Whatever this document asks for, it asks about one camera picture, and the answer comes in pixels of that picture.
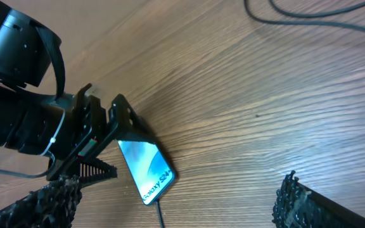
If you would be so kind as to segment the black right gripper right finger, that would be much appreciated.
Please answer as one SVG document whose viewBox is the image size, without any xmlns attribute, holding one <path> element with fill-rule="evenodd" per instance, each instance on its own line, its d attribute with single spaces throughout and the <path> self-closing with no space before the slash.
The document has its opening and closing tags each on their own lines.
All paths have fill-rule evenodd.
<svg viewBox="0 0 365 228">
<path fill-rule="evenodd" d="M 272 223 L 277 228 L 365 228 L 365 217 L 299 183 L 292 170 L 276 191 Z"/>
</svg>

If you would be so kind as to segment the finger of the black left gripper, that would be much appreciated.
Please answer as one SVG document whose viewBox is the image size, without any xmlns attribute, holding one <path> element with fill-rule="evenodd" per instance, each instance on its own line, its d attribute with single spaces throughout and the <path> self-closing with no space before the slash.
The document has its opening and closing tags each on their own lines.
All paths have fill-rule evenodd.
<svg viewBox="0 0 365 228">
<path fill-rule="evenodd" d="M 77 159 L 88 161 L 98 158 L 112 141 L 156 142 L 154 133 L 121 94 L 115 97 L 108 110 L 101 107 L 98 98 L 91 96 L 82 101 L 81 107 L 74 112 L 75 133 L 70 151 L 61 150 L 56 155 L 56 165 L 46 177 L 48 181 L 69 176 L 65 172 Z"/>
</svg>

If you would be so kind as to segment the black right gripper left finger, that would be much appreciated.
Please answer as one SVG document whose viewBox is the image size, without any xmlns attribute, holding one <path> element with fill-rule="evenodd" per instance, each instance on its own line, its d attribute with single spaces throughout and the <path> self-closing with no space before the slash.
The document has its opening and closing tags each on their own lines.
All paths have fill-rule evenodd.
<svg viewBox="0 0 365 228">
<path fill-rule="evenodd" d="M 81 188 L 77 176 L 61 176 L 0 210 L 0 228 L 71 227 Z"/>
</svg>

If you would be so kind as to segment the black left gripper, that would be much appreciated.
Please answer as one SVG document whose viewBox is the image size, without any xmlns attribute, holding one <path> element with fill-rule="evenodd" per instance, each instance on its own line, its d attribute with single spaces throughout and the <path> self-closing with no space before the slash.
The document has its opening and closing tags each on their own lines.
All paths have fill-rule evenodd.
<svg viewBox="0 0 365 228">
<path fill-rule="evenodd" d="M 87 84 L 60 98 L 0 85 L 0 146 L 24 154 L 52 152 L 59 160 L 77 155 L 89 141 L 106 136 L 105 109 Z M 82 187 L 117 178 L 117 168 L 93 158 L 77 159 L 65 172 Z"/>
</svg>

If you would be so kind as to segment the blue Samsung Galaxy smartphone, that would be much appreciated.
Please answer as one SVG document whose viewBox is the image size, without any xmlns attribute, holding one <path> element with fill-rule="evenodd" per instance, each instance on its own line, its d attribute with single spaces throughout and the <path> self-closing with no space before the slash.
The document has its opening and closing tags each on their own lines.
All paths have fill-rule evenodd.
<svg viewBox="0 0 365 228">
<path fill-rule="evenodd" d="M 119 141 L 119 148 L 144 205 L 156 201 L 177 178 L 157 144 Z"/>
</svg>

